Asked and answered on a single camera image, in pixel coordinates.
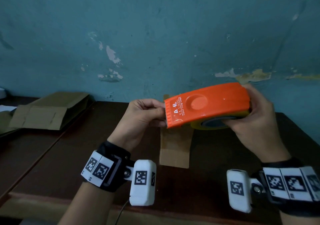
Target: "cable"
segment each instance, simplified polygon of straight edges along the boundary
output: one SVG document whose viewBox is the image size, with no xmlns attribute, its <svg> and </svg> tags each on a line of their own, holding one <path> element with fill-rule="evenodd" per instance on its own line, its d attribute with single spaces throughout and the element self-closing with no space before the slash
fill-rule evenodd
<svg viewBox="0 0 320 225">
<path fill-rule="evenodd" d="M 125 203 L 125 204 L 123 205 L 123 207 L 121 208 L 121 210 L 120 210 L 120 212 L 119 212 L 119 215 L 118 215 L 118 218 L 117 218 L 117 220 L 116 220 L 116 222 L 115 222 L 114 225 L 117 225 L 117 222 L 118 222 L 118 220 L 119 220 L 119 218 L 120 218 L 120 215 L 121 215 L 123 209 L 125 208 L 125 206 L 126 206 L 126 204 L 127 204 L 128 202 L 129 202 L 129 200 L 127 200 L 126 203 Z"/>
</svg>

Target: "tape roll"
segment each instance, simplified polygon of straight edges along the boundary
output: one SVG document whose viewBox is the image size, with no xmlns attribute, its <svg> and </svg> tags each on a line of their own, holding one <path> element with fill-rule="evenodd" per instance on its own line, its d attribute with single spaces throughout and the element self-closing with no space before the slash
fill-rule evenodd
<svg viewBox="0 0 320 225">
<path fill-rule="evenodd" d="M 190 123 L 191 127 L 197 130 L 218 130 L 223 128 L 228 128 L 221 120 L 223 119 L 241 119 L 250 114 L 249 111 L 242 111 L 238 113 L 231 113 L 228 115 L 210 117 L 205 119 L 200 119 Z"/>
</svg>

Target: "left hand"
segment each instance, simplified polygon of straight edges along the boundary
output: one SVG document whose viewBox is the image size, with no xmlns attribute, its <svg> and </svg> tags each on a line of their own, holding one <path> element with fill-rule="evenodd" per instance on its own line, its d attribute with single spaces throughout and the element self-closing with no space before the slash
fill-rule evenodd
<svg viewBox="0 0 320 225">
<path fill-rule="evenodd" d="M 155 99 L 134 100 L 107 139 L 108 142 L 131 152 L 148 126 L 166 127 L 165 104 Z"/>
</svg>

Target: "hand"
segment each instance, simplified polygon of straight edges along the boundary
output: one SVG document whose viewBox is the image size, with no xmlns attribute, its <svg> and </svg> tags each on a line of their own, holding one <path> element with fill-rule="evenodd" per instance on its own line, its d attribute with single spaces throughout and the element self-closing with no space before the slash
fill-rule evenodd
<svg viewBox="0 0 320 225">
<path fill-rule="evenodd" d="M 290 159 L 280 138 L 273 104 L 252 85 L 246 84 L 244 87 L 251 99 L 252 112 L 243 119 L 226 119 L 223 122 L 263 163 Z"/>
<path fill-rule="evenodd" d="M 134 100 L 107 139 L 129 152 L 136 147 L 148 126 L 165 127 L 165 104 L 154 99 Z"/>
</svg>

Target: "orange tape dispenser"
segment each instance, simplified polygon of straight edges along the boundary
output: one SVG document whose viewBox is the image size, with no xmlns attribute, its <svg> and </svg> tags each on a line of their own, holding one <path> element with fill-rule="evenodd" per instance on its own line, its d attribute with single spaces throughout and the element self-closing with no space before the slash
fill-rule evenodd
<svg viewBox="0 0 320 225">
<path fill-rule="evenodd" d="M 190 124 L 198 130 L 226 128 L 221 119 L 239 119 L 250 114 L 250 97 L 239 83 L 214 85 L 164 101 L 167 128 Z"/>
</svg>

